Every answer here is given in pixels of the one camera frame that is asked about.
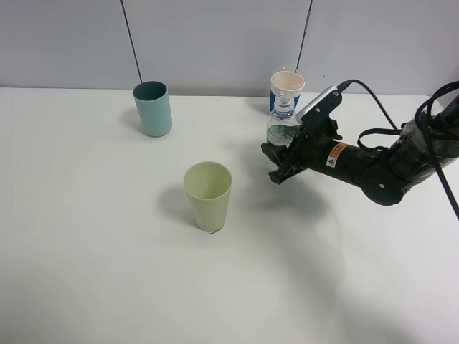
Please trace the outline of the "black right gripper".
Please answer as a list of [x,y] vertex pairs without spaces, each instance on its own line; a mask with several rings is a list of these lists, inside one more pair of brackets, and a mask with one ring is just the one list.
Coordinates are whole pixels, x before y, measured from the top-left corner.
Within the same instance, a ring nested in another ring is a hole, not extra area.
[[281,184],[308,169],[323,171],[329,153],[342,140],[337,133],[338,124],[335,120],[327,119],[324,123],[325,128],[313,131],[307,129],[305,124],[300,125],[300,130],[290,145],[293,148],[291,159],[288,157],[289,149],[286,145],[261,145],[262,152],[272,163],[279,166],[277,170],[268,173],[273,183]]

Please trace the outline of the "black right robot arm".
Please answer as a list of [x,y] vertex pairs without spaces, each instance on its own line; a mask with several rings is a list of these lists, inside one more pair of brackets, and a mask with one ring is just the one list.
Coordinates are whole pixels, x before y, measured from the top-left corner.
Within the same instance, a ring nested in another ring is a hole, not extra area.
[[458,158],[458,106],[449,105],[429,117],[429,107],[401,129],[374,128],[365,135],[395,135],[391,147],[364,148],[342,143],[338,124],[328,113],[306,114],[288,146],[261,145],[263,153],[277,166],[270,180],[281,184],[302,171],[313,171],[360,188],[382,206],[398,204],[404,195],[432,174],[438,173],[453,207],[458,203],[446,181],[443,167]]

